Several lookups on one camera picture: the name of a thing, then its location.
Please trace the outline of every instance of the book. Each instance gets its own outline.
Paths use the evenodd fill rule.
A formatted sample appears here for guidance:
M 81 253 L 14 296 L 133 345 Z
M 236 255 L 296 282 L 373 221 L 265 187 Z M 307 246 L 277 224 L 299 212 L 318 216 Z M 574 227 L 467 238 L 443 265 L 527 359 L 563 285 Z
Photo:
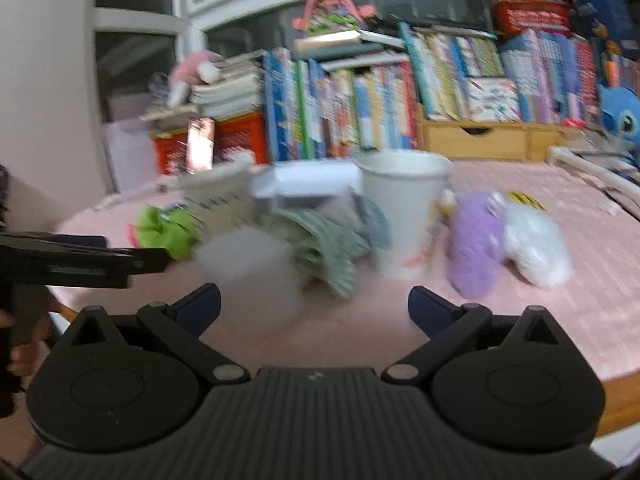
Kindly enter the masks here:
M 524 50 L 506 50 L 502 52 L 502 60 L 507 77 L 518 87 L 522 120 L 526 123 L 540 122 L 536 107 L 540 92 L 533 71 L 531 54 Z
M 320 99 L 323 94 L 324 71 L 316 60 L 309 60 L 309 107 L 310 123 L 308 128 L 308 146 L 314 156 L 309 158 L 326 158 L 326 142 L 322 134 Z
M 320 48 L 317 50 L 306 50 L 304 52 L 293 54 L 292 58 L 296 61 L 309 59 L 315 59 L 316 61 L 331 61 L 334 59 L 360 56 L 362 54 L 382 52 L 384 49 L 384 45 L 379 43 L 348 44 Z
M 369 32 L 368 30 L 343 30 L 318 36 L 307 36 L 306 38 L 294 40 L 294 49 L 296 52 L 302 53 L 327 47 L 361 44 L 363 41 L 404 50 L 404 41 L 402 39 L 377 32 Z
M 473 50 L 474 56 L 478 60 L 481 75 L 483 77 L 491 77 L 494 73 L 494 68 L 492 67 L 492 63 L 489 60 L 487 52 L 484 50 L 484 44 L 482 43 L 481 39 L 470 38 L 469 42 L 471 44 L 471 49 Z
M 538 32 L 537 34 L 542 47 L 542 58 L 552 98 L 552 117 L 555 124 L 562 124 L 566 118 L 566 95 L 560 65 L 561 61 L 558 59 L 559 47 L 550 32 Z
M 473 121 L 520 121 L 518 89 L 510 79 L 470 77 L 466 79 L 469 113 Z
M 573 39 L 578 57 L 578 76 L 580 78 L 580 97 L 584 105 L 582 117 L 590 128 L 596 128 L 600 121 L 598 104 L 598 75 L 593 57 L 593 49 L 586 40 Z
M 552 104 L 551 94 L 546 79 L 545 64 L 542 59 L 542 51 L 540 42 L 535 31 L 527 29 L 520 35 L 505 43 L 505 50 L 523 50 L 531 55 L 533 70 L 538 83 L 538 102 L 536 109 L 538 110 L 538 120 L 542 123 L 552 124 Z
M 460 75 L 460 69 L 451 48 L 451 40 L 449 36 L 446 36 L 445 34 L 438 34 L 436 36 L 436 41 L 440 43 L 440 50 L 445 55 L 444 61 L 447 64 L 447 73 L 450 74 L 450 78 L 453 83 L 458 115 L 461 119 L 468 119 L 469 113 L 466 106 L 466 94 L 463 89 L 464 78 Z
M 441 102 L 443 105 L 444 113 L 449 119 L 454 121 L 460 120 L 460 112 L 458 110 L 458 104 L 456 102 L 456 89 L 453 82 L 453 74 L 449 65 L 447 64 L 447 53 L 445 52 L 442 44 L 438 38 L 434 35 L 427 36 L 427 45 L 431 52 L 435 64 L 435 75 L 440 81 L 442 88 Z
M 309 107 L 309 66 L 306 61 L 296 62 L 296 82 L 298 85 L 298 117 L 300 122 L 300 141 L 302 143 L 302 156 L 298 158 L 313 158 L 313 151 L 309 150 L 308 129 L 310 127 Z
M 284 107 L 287 118 L 286 143 L 289 150 L 287 160 L 296 160 L 298 152 L 295 144 L 295 129 L 296 121 L 298 120 L 298 107 L 296 105 L 296 79 L 291 52 L 284 47 L 277 47 L 273 53 L 282 63 L 284 75 Z
M 409 145 L 411 150 L 418 149 L 418 131 L 415 123 L 415 84 L 414 78 L 411 72 L 411 63 L 409 61 L 401 61 L 398 66 L 400 67 L 402 80 L 404 81 L 404 95 L 406 116 L 409 123 Z
M 342 156 L 351 156 L 358 149 L 358 126 L 353 99 L 353 71 L 347 68 L 334 73 L 339 102 L 340 145 Z
M 394 75 L 394 104 L 396 118 L 396 146 L 403 150 L 411 148 L 411 131 L 406 112 L 406 85 L 400 65 L 389 67 Z
M 378 54 L 365 54 L 364 56 L 327 61 L 322 63 L 320 66 L 325 72 L 333 72 L 334 70 L 339 70 L 341 68 L 362 68 L 374 65 L 393 64 L 408 59 L 409 57 L 407 54 L 380 52 Z
M 382 143 L 382 129 L 381 129 L 381 116 L 382 116 L 382 101 L 380 95 L 376 92 L 376 81 L 374 79 L 374 68 L 367 72 L 365 75 L 367 83 L 367 94 L 369 96 L 369 106 L 371 110 L 371 130 L 373 132 L 373 146 L 378 150 L 384 148 Z
M 455 43 L 460 49 L 466 73 L 465 75 L 468 77 L 480 77 L 482 72 L 480 71 L 478 60 L 476 59 L 476 55 L 474 54 L 469 39 L 456 37 Z
M 356 113 L 360 129 L 360 149 L 375 148 L 373 124 L 371 118 L 371 104 L 369 102 L 369 90 L 367 80 L 363 75 L 354 78 Z
M 424 114 L 430 117 L 434 113 L 433 89 L 427 82 L 427 61 L 424 56 L 424 49 L 421 45 L 422 39 L 413 34 L 411 27 L 405 22 L 398 25 L 400 37 L 404 40 L 407 54 L 414 67 L 415 80 L 418 84 L 418 92 L 420 93 L 420 102 L 424 106 Z
M 380 143 L 376 147 L 382 150 L 391 147 L 385 108 L 385 67 L 375 66 L 371 69 L 371 73 L 376 96 L 373 101 L 376 106 L 374 116 L 378 118 L 378 129 L 380 131 Z
M 329 156 L 340 156 L 340 127 L 336 117 L 334 99 L 334 80 L 326 74 L 323 79 L 321 99 L 322 134 L 327 145 Z
M 583 117 L 582 98 L 580 96 L 580 76 L 578 74 L 578 55 L 575 43 L 564 34 L 553 34 L 560 48 L 562 57 L 562 69 L 564 76 L 564 89 L 566 91 L 567 117 L 579 120 Z
M 396 76 L 393 67 L 382 67 L 384 71 L 385 86 L 383 89 L 384 111 L 386 119 L 386 134 L 389 148 L 398 146 L 398 126 L 396 124 Z
M 346 44 L 359 44 L 362 41 L 358 30 L 342 30 L 330 34 L 318 34 L 306 36 L 293 41 L 293 49 L 296 52 L 308 52 L 327 47 L 342 46 Z

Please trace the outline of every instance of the pink tablecloth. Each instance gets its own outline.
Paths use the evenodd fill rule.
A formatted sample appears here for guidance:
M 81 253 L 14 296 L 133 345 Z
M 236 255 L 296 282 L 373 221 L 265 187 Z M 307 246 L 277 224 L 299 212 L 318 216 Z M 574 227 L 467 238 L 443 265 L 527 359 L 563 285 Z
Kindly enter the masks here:
M 483 300 L 486 306 L 496 314 L 519 314 L 528 304 L 545 305 L 603 380 L 640 369 L 640 223 L 623 212 L 610 216 L 601 211 L 598 206 L 606 198 L 597 189 L 542 164 L 456 162 L 453 183 L 457 191 L 518 190 L 533 195 L 560 225 L 574 262 L 575 277 L 554 290 L 535 288 L 504 268 Z M 60 232 L 105 235 L 112 246 L 128 246 L 126 224 L 145 203 L 176 200 L 177 194 L 168 194 L 100 212 L 84 211 L 62 224 Z M 244 336 L 221 317 L 201 339 L 251 370 L 267 364 L 369 365 L 381 370 L 427 341 L 406 311 L 412 285 L 425 285 L 454 303 L 464 303 L 444 277 L 442 245 L 440 240 L 434 260 L 416 283 L 380 278 L 363 261 L 356 297 L 349 303 L 339 303 L 314 286 L 306 294 L 305 313 L 277 332 Z M 203 282 L 197 266 L 185 263 L 162 275 L 136 276 L 129 290 L 59 287 L 54 293 L 75 310 L 101 304 L 111 314 L 124 314 L 149 301 L 172 303 Z

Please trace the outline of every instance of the metal screw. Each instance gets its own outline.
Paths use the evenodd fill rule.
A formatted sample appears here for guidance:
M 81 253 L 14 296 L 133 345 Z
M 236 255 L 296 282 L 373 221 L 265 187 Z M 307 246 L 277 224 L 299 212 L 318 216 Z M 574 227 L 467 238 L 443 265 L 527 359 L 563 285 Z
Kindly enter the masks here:
M 244 368 L 238 365 L 220 365 L 213 370 L 213 376 L 219 381 L 237 381 L 244 375 Z
M 398 364 L 391 365 L 386 369 L 386 373 L 396 381 L 410 381 L 418 376 L 420 370 L 413 365 Z

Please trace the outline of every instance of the stack of books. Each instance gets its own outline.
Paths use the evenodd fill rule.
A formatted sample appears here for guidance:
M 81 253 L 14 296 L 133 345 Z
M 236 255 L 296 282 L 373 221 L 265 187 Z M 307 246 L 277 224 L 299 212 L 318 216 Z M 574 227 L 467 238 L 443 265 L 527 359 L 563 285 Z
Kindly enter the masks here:
M 518 121 L 513 81 L 505 78 L 491 33 L 464 28 L 411 29 L 400 23 L 427 118 Z
M 190 101 L 201 107 L 203 117 L 226 121 L 260 111 L 264 105 L 259 59 L 263 50 L 242 54 L 215 65 L 221 79 L 212 85 L 194 86 Z
M 596 73 L 593 62 L 587 62 L 593 59 L 587 42 L 525 30 L 505 43 L 501 54 L 508 77 L 518 87 L 525 122 L 595 121 Z
M 417 147 L 416 93 L 404 41 L 348 30 L 264 57 L 270 159 Z

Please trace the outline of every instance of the white wall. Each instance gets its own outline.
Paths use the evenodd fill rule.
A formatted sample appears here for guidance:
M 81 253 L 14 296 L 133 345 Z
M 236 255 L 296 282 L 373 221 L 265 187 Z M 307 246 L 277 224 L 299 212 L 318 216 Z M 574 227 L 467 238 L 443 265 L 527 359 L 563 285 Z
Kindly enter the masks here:
M 0 164 L 12 230 L 46 230 L 109 189 L 97 133 L 94 0 L 0 0 Z

